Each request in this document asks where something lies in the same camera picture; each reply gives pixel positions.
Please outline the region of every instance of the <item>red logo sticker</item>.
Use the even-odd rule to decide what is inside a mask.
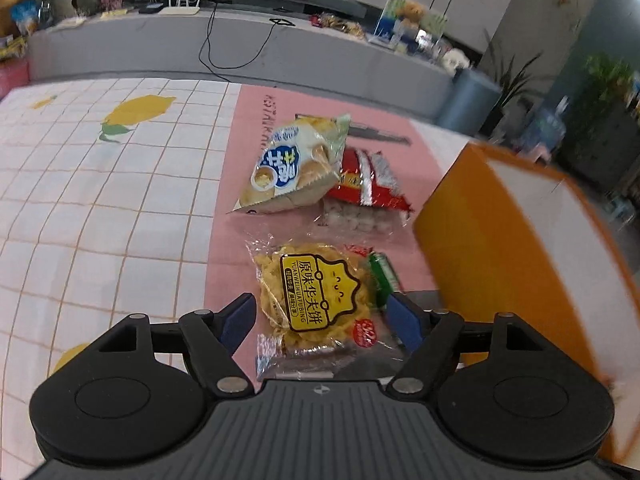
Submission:
[[[359,254],[365,258],[371,254],[371,251],[373,251],[373,247],[362,247],[360,245],[345,245],[344,248],[350,253]]]
[[[363,348],[372,347],[378,340],[376,327],[370,319],[357,319],[353,323],[353,340]]]

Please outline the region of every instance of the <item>blue container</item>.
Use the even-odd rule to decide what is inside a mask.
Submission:
[[[436,126],[474,136],[498,102],[502,89],[489,76],[473,68],[459,71]]]

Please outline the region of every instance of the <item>bottle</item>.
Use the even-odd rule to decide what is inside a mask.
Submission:
[[[626,111],[632,115],[636,113],[636,108],[640,102],[640,73],[634,72],[631,90],[626,96]]]
[[[569,98],[564,96],[556,110],[540,107],[534,114],[532,121],[520,137],[520,145],[523,152],[530,152],[539,144],[543,144],[551,153],[560,144],[566,133],[566,127],[562,122],[562,114],[569,104]]]

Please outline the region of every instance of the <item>pink table mat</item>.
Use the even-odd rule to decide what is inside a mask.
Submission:
[[[242,85],[226,148],[210,238],[206,308],[216,312],[243,292],[252,292],[259,298],[255,266],[246,247],[247,241],[267,233],[286,241],[287,234],[306,232],[319,210],[307,208],[261,216],[230,213],[262,152],[261,144],[274,127],[292,121],[296,114],[336,116],[345,113],[351,114],[355,123],[409,137],[412,141],[410,146],[352,137],[347,144],[382,152],[416,211],[431,195],[442,178],[442,172],[407,119],[332,99]],[[405,290],[436,289],[410,226],[401,236],[395,235],[393,242],[375,243],[375,249],[387,254]],[[254,381],[256,334],[263,327],[264,320],[258,305],[258,322],[234,355],[242,370]]]

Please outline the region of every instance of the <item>table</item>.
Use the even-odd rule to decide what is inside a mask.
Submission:
[[[123,101],[153,96],[99,140]],[[412,145],[382,150],[419,209],[466,137],[353,104],[205,80],[97,79],[14,90],[0,103],[1,470],[22,478],[42,461],[28,400],[73,346],[123,316],[169,322],[257,292],[248,236],[229,214],[270,128],[296,113],[351,113]],[[242,219],[255,217],[241,215]],[[291,231],[306,218],[293,213]],[[407,290],[434,289],[412,237],[386,246]],[[235,359],[255,377],[255,332]],[[180,355],[157,355],[184,368]]]

